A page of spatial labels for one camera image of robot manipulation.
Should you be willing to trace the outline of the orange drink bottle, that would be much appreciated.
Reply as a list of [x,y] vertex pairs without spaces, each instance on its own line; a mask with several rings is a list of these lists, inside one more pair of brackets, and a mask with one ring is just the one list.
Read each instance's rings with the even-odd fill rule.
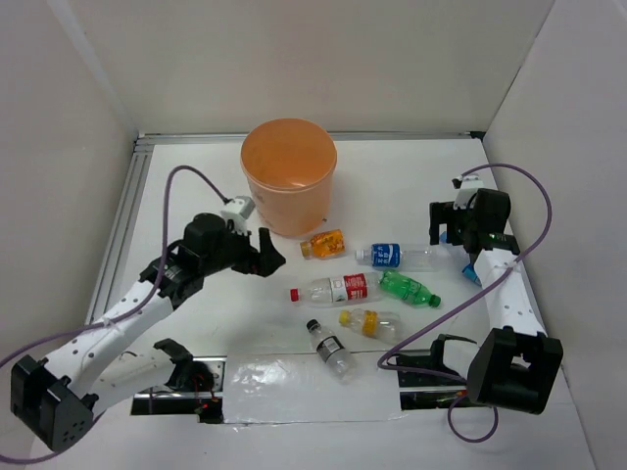
[[332,258],[346,251],[344,235],[340,229],[333,229],[313,235],[300,243],[305,259]]

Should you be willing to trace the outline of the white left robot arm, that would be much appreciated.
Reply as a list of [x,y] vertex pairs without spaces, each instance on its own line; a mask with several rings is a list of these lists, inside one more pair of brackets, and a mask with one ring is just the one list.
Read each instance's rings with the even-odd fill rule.
[[213,375],[172,339],[146,352],[132,343],[204,287],[206,277],[231,269],[268,277],[285,264],[268,229],[252,246],[249,231],[233,219],[200,213],[101,319],[73,333],[42,359],[26,354],[11,370],[11,410],[53,453],[75,445],[111,406],[165,386],[185,389],[194,376],[211,386]]

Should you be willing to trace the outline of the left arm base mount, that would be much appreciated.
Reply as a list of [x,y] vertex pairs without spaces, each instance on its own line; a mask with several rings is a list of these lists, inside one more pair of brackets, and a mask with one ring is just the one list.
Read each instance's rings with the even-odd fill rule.
[[172,339],[154,347],[165,353],[174,366],[163,385],[133,397],[132,416],[194,415],[200,423],[221,424],[225,357],[195,357]]

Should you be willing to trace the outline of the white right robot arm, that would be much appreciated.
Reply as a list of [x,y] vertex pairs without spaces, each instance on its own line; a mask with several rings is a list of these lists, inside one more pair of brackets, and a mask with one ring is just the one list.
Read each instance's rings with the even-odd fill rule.
[[469,400],[540,414],[545,410],[563,358],[560,340],[547,335],[527,295],[518,269],[521,253],[505,232],[509,195],[482,186],[462,186],[452,202],[430,206],[430,240],[447,229],[447,241],[462,246],[481,283],[490,331],[481,344],[441,335],[422,368],[439,384],[463,383]]

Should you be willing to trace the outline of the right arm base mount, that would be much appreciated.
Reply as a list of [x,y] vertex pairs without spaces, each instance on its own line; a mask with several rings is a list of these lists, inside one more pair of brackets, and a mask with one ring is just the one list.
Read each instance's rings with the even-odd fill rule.
[[478,407],[466,397],[464,383],[450,378],[458,374],[444,364],[444,352],[458,344],[471,346],[472,353],[478,348],[473,340],[440,334],[428,350],[393,355],[390,362],[401,367],[397,377],[402,411],[445,409],[457,398],[461,398],[460,407]]

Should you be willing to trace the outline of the blue label clear bottle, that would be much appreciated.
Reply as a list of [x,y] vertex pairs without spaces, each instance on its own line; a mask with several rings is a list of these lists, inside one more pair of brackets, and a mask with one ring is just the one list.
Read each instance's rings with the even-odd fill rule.
[[375,243],[355,250],[355,260],[377,270],[433,272],[445,266],[447,256],[429,245]]

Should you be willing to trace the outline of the green plastic bottle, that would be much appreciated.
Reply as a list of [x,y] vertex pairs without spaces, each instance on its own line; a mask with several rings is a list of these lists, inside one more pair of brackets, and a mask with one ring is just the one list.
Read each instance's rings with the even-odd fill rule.
[[385,270],[379,281],[380,289],[409,306],[440,306],[441,298],[422,283],[395,270]]

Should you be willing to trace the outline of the black cap clear bottle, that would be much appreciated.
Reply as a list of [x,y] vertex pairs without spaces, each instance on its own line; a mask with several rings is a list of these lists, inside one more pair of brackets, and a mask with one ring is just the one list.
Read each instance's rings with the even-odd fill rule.
[[335,332],[316,319],[311,319],[307,323],[307,330],[313,348],[332,375],[342,382],[352,379],[356,373],[357,364]]

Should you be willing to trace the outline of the yellow cap clear bottle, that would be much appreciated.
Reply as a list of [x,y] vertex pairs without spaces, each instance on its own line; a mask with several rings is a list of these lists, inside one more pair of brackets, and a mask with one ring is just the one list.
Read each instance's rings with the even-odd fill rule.
[[360,308],[341,310],[338,321],[342,327],[387,344],[397,344],[403,336],[403,322],[392,312]]

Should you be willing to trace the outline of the red label clear bottle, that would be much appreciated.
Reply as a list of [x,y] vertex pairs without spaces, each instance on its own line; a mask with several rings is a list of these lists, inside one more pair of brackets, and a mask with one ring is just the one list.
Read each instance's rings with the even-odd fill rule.
[[304,287],[290,289],[289,299],[294,304],[314,307],[374,302],[382,296],[380,280],[376,272],[315,279]]

